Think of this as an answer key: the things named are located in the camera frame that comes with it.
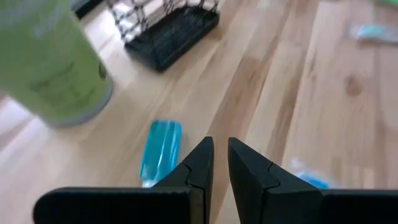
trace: blurry blue object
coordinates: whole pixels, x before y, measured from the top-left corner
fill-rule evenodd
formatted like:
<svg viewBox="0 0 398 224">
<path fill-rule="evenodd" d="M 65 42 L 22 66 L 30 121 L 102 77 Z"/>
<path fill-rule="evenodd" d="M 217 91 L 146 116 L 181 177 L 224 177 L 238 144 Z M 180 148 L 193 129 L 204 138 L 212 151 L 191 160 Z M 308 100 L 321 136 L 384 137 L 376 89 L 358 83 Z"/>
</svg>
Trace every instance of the blurry blue object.
<svg viewBox="0 0 398 224">
<path fill-rule="evenodd" d="M 139 176 L 143 187 L 152 187 L 177 166 L 181 124 L 155 120 L 150 126 Z"/>
<path fill-rule="evenodd" d="M 324 182 L 318 178 L 315 178 L 311 175 L 308 175 L 306 173 L 301 173 L 298 175 L 298 177 L 319 189 L 329 189 L 329 185 L 326 182 Z"/>
</svg>

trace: black plastic jaw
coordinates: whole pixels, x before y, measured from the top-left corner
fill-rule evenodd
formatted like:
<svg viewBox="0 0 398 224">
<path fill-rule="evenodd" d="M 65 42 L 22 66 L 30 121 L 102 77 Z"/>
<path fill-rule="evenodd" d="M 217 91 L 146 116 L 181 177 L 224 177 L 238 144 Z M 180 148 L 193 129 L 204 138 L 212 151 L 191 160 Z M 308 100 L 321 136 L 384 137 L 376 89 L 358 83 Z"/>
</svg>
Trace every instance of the black plastic jaw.
<svg viewBox="0 0 398 224">
<path fill-rule="evenodd" d="M 34 207 L 36 224 L 209 222 L 213 140 L 206 137 L 151 189 L 62 188 Z"/>
<path fill-rule="evenodd" d="M 229 178 L 242 224 L 397 222 L 396 190 L 320 190 L 230 138 Z"/>
</svg>

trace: wooden floor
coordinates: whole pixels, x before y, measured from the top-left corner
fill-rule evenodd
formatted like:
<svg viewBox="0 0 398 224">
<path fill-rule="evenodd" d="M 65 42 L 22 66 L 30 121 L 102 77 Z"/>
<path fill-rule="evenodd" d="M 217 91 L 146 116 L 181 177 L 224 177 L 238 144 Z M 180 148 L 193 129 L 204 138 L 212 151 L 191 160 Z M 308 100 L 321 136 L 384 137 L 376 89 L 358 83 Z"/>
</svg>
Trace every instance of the wooden floor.
<svg viewBox="0 0 398 224">
<path fill-rule="evenodd" d="M 235 136 L 337 187 L 398 187 L 398 47 L 358 44 L 353 24 L 398 27 L 368 0 L 225 0 L 219 26 L 163 75 L 131 60 L 104 6 L 83 21 L 116 91 L 90 122 L 51 130 L 0 96 L 0 223 L 31 223 L 62 186 L 140 186 L 153 119 L 182 123 L 182 160 L 216 144 L 211 221 L 239 223 L 226 159 Z"/>
</svg>

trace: black dish rack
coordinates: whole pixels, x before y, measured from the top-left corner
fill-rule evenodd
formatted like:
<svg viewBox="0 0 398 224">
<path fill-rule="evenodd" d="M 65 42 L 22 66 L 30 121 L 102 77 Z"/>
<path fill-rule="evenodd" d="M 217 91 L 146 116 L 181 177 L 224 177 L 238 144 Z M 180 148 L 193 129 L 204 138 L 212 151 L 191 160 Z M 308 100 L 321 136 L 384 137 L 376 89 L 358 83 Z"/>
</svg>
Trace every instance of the black dish rack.
<svg viewBox="0 0 398 224">
<path fill-rule="evenodd" d="M 154 1 L 162 4 L 146 16 L 145 7 Z M 137 4 L 132 0 L 130 11 L 118 12 L 108 2 L 127 51 L 159 72 L 170 67 L 218 24 L 218 2 L 206 3 L 147 0 Z"/>
</svg>

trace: green container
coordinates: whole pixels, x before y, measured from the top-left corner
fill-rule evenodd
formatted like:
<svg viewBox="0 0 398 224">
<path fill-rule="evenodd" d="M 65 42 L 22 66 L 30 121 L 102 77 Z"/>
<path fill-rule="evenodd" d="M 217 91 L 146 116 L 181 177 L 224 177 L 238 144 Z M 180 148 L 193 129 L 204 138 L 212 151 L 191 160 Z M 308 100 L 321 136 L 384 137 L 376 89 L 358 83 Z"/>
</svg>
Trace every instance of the green container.
<svg viewBox="0 0 398 224">
<path fill-rule="evenodd" d="M 68 1 L 0 1 L 0 90 L 60 127 L 96 115 L 112 87 Z"/>
</svg>

